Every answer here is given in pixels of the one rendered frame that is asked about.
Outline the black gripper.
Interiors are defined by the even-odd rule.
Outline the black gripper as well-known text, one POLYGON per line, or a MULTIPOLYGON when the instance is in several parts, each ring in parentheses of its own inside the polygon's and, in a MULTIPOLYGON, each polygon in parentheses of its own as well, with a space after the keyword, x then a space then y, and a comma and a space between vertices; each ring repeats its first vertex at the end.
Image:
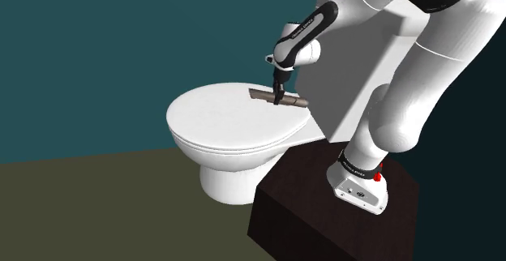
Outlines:
POLYGON ((283 71, 277 67, 274 68, 273 77, 273 104, 278 105, 285 94, 284 84, 290 80, 292 71, 283 71))

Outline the brown bar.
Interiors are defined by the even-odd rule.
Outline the brown bar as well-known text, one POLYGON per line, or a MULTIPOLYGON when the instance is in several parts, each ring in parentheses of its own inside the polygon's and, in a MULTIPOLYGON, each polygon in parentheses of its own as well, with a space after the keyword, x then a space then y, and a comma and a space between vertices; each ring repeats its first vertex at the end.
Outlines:
MULTIPOLYGON (((269 103, 274 103, 275 94, 272 92, 262 91, 254 88, 249 88, 248 92, 250 94, 251 99, 258 99, 262 101, 267 101, 269 103)), ((290 96, 284 95, 278 102, 279 105, 292 105, 301 108, 306 108, 309 105, 308 100, 299 96, 290 96)))

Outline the white toilet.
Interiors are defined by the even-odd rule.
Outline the white toilet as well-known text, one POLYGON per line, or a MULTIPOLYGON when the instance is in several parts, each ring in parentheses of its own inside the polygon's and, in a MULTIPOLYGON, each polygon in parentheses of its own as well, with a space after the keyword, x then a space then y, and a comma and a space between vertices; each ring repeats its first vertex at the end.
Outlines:
POLYGON ((350 141, 371 94, 391 81, 428 20, 408 0, 393 0, 362 24, 320 36, 303 51, 306 65, 286 93, 308 100, 306 108, 251 99, 249 88, 272 92, 253 83, 205 85, 175 99, 166 121, 199 165, 204 192, 221 203, 249 204, 289 148, 350 141))

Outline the dark robot stand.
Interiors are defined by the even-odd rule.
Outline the dark robot stand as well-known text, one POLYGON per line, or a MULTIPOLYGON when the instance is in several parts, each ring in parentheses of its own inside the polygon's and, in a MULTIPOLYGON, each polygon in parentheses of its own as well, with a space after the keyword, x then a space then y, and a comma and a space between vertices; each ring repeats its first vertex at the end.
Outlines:
POLYGON ((413 261, 419 185, 386 158, 383 213, 338 199, 326 172, 344 147, 289 148, 256 187, 248 236, 276 261, 413 261))

